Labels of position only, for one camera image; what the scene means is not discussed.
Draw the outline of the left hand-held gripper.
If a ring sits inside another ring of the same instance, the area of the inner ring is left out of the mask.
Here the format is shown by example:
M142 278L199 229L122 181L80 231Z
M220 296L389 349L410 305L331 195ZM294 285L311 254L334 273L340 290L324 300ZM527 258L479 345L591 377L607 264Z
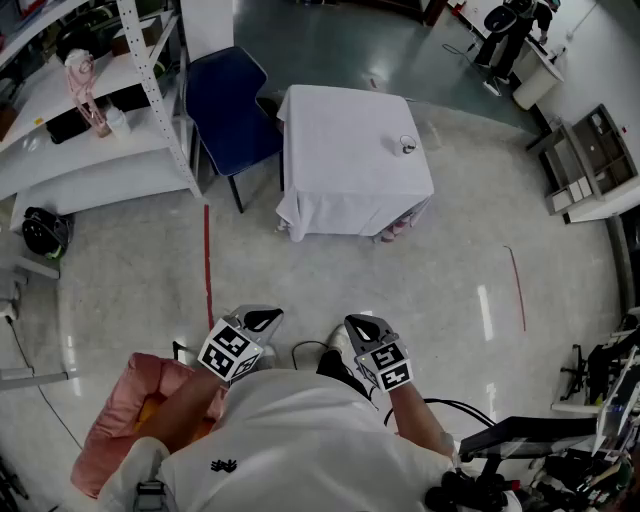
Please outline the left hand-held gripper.
M273 367L276 354L270 341L283 317L284 312L275 306L239 306L214 325L197 361L225 383Z

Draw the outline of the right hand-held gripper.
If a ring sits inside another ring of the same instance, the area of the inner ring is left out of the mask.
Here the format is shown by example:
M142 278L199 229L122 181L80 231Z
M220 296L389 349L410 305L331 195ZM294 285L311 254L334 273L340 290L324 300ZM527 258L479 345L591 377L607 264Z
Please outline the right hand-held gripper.
M398 333L382 318L348 315L344 325L362 375L383 393L412 381L409 355Z

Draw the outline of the person's left forearm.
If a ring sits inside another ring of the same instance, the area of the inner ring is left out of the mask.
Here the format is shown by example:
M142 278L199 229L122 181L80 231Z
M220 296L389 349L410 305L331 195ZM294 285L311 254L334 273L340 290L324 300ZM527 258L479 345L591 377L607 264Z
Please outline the person's left forearm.
M141 426L139 438L153 438L175 453L190 442L225 382L207 369L194 373Z

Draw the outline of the person's right forearm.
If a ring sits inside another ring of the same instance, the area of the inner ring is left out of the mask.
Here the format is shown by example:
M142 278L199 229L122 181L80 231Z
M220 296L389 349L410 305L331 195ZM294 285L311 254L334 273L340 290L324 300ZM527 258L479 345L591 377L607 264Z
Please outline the person's right forearm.
M416 387L406 383L389 392L398 434L412 443L453 459L454 443L424 402Z

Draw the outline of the person's white shoe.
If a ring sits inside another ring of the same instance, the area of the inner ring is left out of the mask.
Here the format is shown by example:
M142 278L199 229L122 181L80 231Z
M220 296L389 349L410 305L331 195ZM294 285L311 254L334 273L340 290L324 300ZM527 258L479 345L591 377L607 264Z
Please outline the person's white shoe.
M344 354L351 347L348 332L344 324L339 324L331 333L327 341L327 350Z

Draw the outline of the person's black trousers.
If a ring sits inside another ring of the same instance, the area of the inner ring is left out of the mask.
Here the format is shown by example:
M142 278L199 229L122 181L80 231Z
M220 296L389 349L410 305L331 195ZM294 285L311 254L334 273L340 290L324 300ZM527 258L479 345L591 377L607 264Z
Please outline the person's black trousers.
M336 349L328 349L321 356L316 373L342 382L368 399L364 385L351 374L351 370L343 363L341 353Z

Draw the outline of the pink stool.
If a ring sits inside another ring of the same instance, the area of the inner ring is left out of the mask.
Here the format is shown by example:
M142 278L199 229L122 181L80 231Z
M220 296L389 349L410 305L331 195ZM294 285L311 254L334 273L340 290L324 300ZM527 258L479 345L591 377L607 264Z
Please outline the pink stool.
M413 227L422 216L423 209L414 209L396 219L373 238L375 243L392 243L407 228Z

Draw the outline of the person's white shirt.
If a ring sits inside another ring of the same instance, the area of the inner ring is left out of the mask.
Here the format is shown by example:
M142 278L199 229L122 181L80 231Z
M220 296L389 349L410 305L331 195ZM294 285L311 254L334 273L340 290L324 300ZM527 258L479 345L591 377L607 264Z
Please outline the person's white shirt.
M136 441L99 493L133 512L144 484L169 512L429 512L451 460L395 435L346 384L263 370L234 384L217 430L177 451Z

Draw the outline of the orange cylinder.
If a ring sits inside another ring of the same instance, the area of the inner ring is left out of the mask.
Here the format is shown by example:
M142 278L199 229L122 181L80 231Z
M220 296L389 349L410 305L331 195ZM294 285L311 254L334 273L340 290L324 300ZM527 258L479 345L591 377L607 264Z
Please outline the orange cylinder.
M142 408L134 424L134 431L138 432L142 426L157 412L164 403L165 397L160 394L149 395L145 398Z

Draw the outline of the table with white cloth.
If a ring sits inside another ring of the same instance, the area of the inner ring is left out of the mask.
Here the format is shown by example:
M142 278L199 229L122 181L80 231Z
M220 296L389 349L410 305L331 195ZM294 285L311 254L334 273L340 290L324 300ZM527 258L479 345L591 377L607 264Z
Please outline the table with white cloth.
M420 209L434 185L408 102L401 96L295 84L278 111L284 195L276 208L292 241L308 235L374 237ZM395 156L391 137L417 148Z

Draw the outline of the pink cushion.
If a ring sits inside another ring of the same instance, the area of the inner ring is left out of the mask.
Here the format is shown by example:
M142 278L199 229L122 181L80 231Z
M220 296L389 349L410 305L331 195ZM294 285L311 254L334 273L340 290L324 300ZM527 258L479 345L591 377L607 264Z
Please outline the pink cushion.
M87 434L71 483L96 499L136 440L134 424L145 398L160 394L166 400L192 373L192 368L176 360L143 353L131 355Z

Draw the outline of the blue chair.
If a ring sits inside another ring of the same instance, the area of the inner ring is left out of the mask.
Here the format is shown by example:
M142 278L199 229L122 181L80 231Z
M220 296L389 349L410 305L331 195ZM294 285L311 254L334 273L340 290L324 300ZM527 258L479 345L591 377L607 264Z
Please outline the blue chair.
M186 113L214 172L227 179L239 212L244 206L235 177L270 157L284 157L283 134L258 101L266 81L266 72L238 46L203 56L188 68Z

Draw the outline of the white metal shelf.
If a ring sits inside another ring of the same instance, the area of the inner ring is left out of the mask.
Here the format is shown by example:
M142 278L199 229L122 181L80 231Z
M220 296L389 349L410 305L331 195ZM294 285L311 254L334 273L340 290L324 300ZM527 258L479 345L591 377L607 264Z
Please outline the white metal shelf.
M65 74L73 49L94 58L93 96L131 134L99 138ZM201 193L184 99L180 0L44 0L0 32L0 209L18 230L28 207L74 214L146 196Z

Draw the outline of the black helmet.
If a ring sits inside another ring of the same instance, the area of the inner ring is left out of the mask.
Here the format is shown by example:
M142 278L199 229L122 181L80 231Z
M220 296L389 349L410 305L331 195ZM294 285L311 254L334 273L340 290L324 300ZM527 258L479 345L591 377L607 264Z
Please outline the black helmet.
M61 259L71 243L73 216L60 216L39 207L28 207L21 232L27 247L48 260Z

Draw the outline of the white jar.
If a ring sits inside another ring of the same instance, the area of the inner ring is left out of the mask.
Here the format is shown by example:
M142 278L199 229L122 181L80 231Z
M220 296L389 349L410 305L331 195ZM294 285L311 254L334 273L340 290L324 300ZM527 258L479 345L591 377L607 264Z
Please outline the white jar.
M105 112L106 123L111 132L119 140L126 140L131 134L131 129L126 114L115 106L110 106Z

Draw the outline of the grey open cabinet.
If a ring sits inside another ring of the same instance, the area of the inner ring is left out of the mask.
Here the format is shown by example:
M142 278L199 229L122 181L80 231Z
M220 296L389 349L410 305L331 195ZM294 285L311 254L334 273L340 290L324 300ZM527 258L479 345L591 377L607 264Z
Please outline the grey open cabinet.
M603 220L640 206L640 169L603 104L574 125L562 120L527 150L550 174L549 213L568 223Z

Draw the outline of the white round table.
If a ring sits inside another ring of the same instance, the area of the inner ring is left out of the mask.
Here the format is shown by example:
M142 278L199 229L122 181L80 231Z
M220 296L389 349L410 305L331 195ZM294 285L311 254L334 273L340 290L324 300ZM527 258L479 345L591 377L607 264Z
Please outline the white round table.
M525 40L521 54L514 63L513 73L520 81L512 93L516 105L530 110L556 85L564 82L560 70L536 45L536 41Z

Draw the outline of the white desk frame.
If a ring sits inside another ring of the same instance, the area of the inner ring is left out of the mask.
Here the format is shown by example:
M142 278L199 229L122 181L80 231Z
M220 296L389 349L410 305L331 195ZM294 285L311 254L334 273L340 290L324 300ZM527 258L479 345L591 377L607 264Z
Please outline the white desk frame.
M58 279L60 277L60 273L57 270L25 256L0 256L0 269L7 271L15 283L25 286L28 283L28 279L14 272L13 268L20 268L26 272L39 274L49 279ZM0 392L69 381L77 376L78 373L75 370L38 375L34 368L26 362L23 368L0 369Z

